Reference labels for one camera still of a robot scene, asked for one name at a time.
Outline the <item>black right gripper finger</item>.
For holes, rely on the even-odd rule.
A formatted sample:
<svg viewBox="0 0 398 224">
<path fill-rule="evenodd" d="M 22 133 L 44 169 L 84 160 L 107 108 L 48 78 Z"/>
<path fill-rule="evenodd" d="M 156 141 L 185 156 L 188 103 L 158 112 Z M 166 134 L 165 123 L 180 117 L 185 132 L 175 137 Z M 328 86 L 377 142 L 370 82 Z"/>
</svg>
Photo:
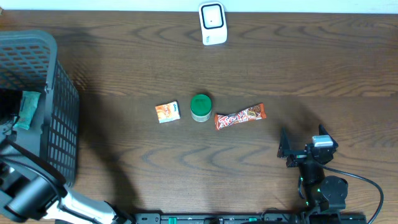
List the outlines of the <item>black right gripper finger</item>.
<svg viewBox="0 0 398 224">
<path fill-rule="evenodd" d="M 290 144 L 287 138 L 287 133 L 284 128 L 280 132 L 279 148 L 277 152 L 278 158 L 288 157 L 290 154 Z"/>
<path fill-rule="evenodd" d="M 325 129 L 324 125 L 319 124 L 318 126 L 318 132 L 319 132 L 319 136 L 322 140 L 333 140 L 333 138 L 329 135 L 329 133 L 327 132 L 327 130 Z"/>
</svg>

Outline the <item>red chocolate bar wrapper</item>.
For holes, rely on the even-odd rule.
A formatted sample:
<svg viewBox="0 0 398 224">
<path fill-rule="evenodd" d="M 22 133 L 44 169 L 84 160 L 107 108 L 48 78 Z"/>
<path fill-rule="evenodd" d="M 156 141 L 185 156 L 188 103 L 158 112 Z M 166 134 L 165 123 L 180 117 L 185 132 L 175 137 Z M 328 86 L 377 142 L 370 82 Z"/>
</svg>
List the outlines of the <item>red chocolate bar wrapper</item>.
<svg viewBox="0 0 398 224">
<path fill-rule="evenodd" d="M 228 126 L 232 126 L 238 123 L 245 123 L 248 121 L 254 121 L 259 119 L 266 119 L 267 115 L 264 109 L 264 104 L 259 103 L 258 105 L 251 106 L 240 112 L 222 115 L 215 115 L 215 128 L 221 130 Z"/>
</svg>

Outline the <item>green lid jar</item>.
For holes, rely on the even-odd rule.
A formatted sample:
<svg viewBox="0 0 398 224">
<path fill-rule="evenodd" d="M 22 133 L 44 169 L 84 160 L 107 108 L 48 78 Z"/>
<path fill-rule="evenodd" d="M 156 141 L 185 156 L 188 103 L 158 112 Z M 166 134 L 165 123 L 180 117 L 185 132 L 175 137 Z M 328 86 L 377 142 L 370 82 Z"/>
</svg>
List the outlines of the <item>green lid jar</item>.
<svg viewBox="0 0 398 224">
<path fill-rule="evenodd" d="M 197 122 L 209 120 L 212 111 L 212 101 L 209 96 L 199 94 L 195 95 L 190 104 L 192 118 Z"/>
</svg>

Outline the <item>orange small box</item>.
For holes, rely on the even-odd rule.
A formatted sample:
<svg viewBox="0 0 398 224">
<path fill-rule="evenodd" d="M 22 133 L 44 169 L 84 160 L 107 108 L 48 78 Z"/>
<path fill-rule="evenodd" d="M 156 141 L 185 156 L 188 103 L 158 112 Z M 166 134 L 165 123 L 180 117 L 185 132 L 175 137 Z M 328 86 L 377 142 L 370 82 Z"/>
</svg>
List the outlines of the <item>orange small box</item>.
<svg viewBox="0 0 398 224">
<path fill-rule="evenodd" d="M 167 123 L 180 119 L 180 112 L 177 101 L 155 107 L 159 123 Z"/>
</svg>

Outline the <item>mint green wipes packet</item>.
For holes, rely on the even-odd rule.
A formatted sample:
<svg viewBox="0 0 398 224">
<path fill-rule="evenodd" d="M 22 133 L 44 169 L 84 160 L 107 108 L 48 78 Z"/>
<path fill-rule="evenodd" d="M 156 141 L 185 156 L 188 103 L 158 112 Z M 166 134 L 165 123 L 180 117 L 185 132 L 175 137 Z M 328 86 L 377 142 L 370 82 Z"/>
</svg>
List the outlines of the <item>mint green wipes packet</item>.
<svg viewBox="0 0 398 224">
<path fill-rule="evenodd" d="M 30 124 L 34 118 L 35 111 L 38 107 L 41 93 L 36 91 L 23 91 L 18 119 L 15 127 L 29 130 Z"/>
</svg>

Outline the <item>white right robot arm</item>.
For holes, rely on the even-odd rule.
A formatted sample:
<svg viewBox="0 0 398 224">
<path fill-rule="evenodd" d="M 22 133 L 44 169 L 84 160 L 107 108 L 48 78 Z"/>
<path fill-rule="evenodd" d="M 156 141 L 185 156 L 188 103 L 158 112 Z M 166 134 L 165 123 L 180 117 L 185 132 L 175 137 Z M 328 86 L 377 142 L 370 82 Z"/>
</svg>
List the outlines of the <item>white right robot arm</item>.
<svg viewBox="0 0 398 224">
<path fill-rule="evenodd" d="M 283 153 L 287 167 L 297 167 L 300 172 L 298 190 L 311 208 L 319 213 L 335 212 L 346 208 L 348 183 L 335 175 L 326 176 L 324 166 L 333 160 L 338 143 L 328 134 L 323 125 L 318 126 L 319 134 L 301 151 L 290 148 Z"/>
</svg>

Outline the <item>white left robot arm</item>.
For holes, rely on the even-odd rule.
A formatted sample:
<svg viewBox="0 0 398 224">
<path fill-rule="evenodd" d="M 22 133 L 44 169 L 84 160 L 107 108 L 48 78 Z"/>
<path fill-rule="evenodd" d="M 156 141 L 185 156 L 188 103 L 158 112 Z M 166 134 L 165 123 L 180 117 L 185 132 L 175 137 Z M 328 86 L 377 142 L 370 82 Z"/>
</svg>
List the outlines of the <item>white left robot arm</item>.
<svg viewBox="0 0 398 224">
<path fill-rule="evenodd" d="M 55 219 L 59 223 L 290 223 L 279 210 L 260 215 L 129 214 L 105 201 L 72 190 L 54 167 L 20 147 L 16 132 L 1 129 L 1 215 L 24 223 Z"/>
</svg>

